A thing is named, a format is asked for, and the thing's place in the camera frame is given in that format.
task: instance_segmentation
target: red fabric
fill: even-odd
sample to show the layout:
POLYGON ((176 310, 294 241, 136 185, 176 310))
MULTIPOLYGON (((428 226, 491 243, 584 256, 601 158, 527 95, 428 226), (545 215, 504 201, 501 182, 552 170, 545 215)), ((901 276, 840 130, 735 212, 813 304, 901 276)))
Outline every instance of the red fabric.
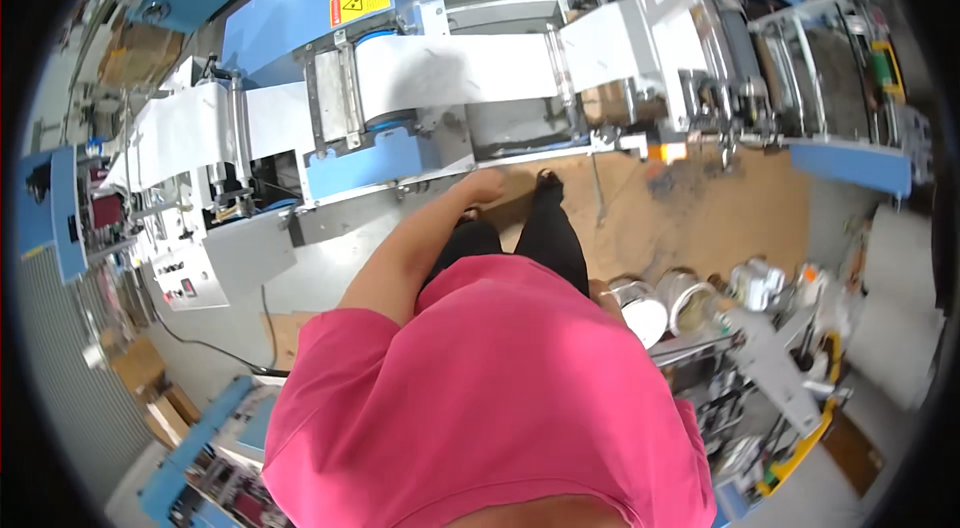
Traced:
POLYGON ((104 226, 116 224, 123 219, 120 215, 121 210, 123 210, 123 204, 117 195, 94 198, 93 228, 102 229, 104 226))
POLYGON ((311 318, 270 418, 263 478, 299 528, 440 526, 490 505, 594 495, 633 526, 714 520, 689 402, 640 340, 519 255, 466 257, 400 329, 311 318))

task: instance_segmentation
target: metal frame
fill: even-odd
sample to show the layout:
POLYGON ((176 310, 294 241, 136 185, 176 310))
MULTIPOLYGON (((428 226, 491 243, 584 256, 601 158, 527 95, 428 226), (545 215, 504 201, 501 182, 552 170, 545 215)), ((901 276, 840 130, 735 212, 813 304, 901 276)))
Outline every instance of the metal frame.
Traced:
POLYGON ((700 0, 627 0, 617 1, 621 6, 624 21, 630 33, 630 44, 636 61, 639 81, 642 75, 656 72, 663 82, 667 113, 671 128, 676 132, 686 132, 690 128, 687 106, 684 104, 684 88, 680 80, 680 70, 660 55, 656 28, 671 19, 678 18, 700 0))

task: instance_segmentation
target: woman's arm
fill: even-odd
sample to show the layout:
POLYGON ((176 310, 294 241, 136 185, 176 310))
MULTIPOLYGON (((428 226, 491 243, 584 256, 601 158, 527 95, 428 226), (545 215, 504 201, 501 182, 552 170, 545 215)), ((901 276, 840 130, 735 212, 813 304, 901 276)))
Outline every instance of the woman's arm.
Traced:
POLYGON ((478 170, 400 222, 346 287, 338 308, 362 307, 401 327, 413 318, 427 275, 468 207, 503 196, 503 175, 478 170))

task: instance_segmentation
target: woman's hand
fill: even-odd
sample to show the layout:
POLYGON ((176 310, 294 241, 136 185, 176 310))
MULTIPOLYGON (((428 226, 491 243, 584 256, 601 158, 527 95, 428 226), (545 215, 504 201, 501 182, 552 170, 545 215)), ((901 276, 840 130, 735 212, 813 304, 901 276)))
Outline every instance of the woman's hand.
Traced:
POLYGON ((465 207, 474 204, 493 203, 503 197, 503 172, 493 168, 477 170, 457 182, 453 188, 459 189, 463 193, 463 197, 467 201, 465 207))
POLYGON ((617 320, 620 324, 626 326, 627 320, 623 318, 623 312, 620 311, 620 303, 617 296, 610 290, 610 285, 604 280, 591 278, 588 283, 590 289, 590 300, 600 309, 606 311, 606 315, 617 320))

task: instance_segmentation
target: yellow warning sticker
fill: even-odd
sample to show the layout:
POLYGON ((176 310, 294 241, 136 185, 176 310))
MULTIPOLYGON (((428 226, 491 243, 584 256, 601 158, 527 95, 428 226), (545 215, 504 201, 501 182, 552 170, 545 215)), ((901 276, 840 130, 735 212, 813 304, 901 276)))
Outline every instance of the yellow warning sticker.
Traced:
POLYGON ((330 28, 390 7, 390 0, 330 0, 330 28))

